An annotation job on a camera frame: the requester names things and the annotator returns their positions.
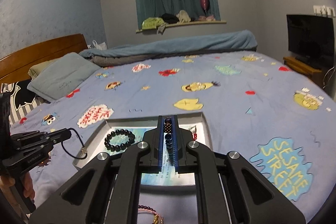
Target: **plastic bag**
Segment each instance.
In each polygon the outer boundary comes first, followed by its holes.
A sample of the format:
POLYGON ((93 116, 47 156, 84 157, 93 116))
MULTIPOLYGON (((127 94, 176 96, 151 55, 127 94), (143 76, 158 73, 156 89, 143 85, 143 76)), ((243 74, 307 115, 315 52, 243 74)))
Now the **plastic bag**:
POLYGON ((98 44, 96 40, 92 41, 92 44, 95 48, 97 48, 98 50, 107 50, 107 45, 105 42, 103 42, 102 44, 98 44))

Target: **black television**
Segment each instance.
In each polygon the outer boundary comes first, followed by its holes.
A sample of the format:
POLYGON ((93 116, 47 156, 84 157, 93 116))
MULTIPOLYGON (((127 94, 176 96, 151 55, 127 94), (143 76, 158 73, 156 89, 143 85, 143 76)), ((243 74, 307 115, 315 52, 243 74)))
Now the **black television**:
POLYGON ((296 59, 314 68, 332 68, 335 34, 332 18, 310 15, 287 15, 288 50, 296 59))

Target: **striped pillow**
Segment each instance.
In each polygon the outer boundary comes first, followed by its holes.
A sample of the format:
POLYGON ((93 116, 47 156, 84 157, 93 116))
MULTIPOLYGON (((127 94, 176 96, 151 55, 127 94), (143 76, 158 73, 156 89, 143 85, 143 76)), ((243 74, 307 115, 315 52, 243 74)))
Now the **striped pillow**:
POLYGON ((38 97, 34 92, 27 90, 30 81, 29 79, 12 84, 1 84, 1 93, 10 92, 10 125, 20 121, 35 107, 44 102, 43 99, 38 97))

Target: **human hand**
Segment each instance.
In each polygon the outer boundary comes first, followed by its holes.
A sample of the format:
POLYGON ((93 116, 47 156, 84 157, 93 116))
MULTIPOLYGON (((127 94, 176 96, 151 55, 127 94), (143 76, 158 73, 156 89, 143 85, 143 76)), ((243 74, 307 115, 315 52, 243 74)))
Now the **human hand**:
MULTIPOLYGON (((2 192, 9 192, 9 187, 13 186, 15 184, 15 179, 11 178, 9 176, 0 176, 0 188, 2 190, 2 192)), ((25 198, 30 198, 30 199, 34 199, 35 197, 35 191, 33 189, 33 180, 28 173, 25 174, 23 181, 22 181, 22 185, 24 187, 23 190, 23 195, 25 198)))

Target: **black cable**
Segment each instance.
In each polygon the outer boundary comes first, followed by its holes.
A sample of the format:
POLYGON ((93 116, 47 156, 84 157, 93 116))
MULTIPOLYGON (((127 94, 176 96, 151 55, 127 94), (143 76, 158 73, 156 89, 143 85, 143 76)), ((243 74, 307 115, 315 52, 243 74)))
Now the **black cable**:
MULTIPOLYGON (((79 140, 80 140, 80 142, 81 142, 81 144, 82 144, 82 148, 85 148, 84 143, 83 143, 81 137, 79 136, 78 132, 77 132, 74 128, 68 128, 68 129, 69 129, 70 131, 73 130, 73 131, 77 134, 77 137, 79 138, 79 140)), ((87 152, 85 152, 85 156, 84 156, 84 157, 79 158, 79 157, 76 157, 76 156, 71 155, 71 154, 65 149, 65 147, 64 147, 64 145, 63 145, 63 142, 61 142, 61 145, 62 145, 64 151, 65 151, 69 156, 73 157, 74 159, 77 159, 77 160, 84 160, 84 159, 87 158, 87 152)))

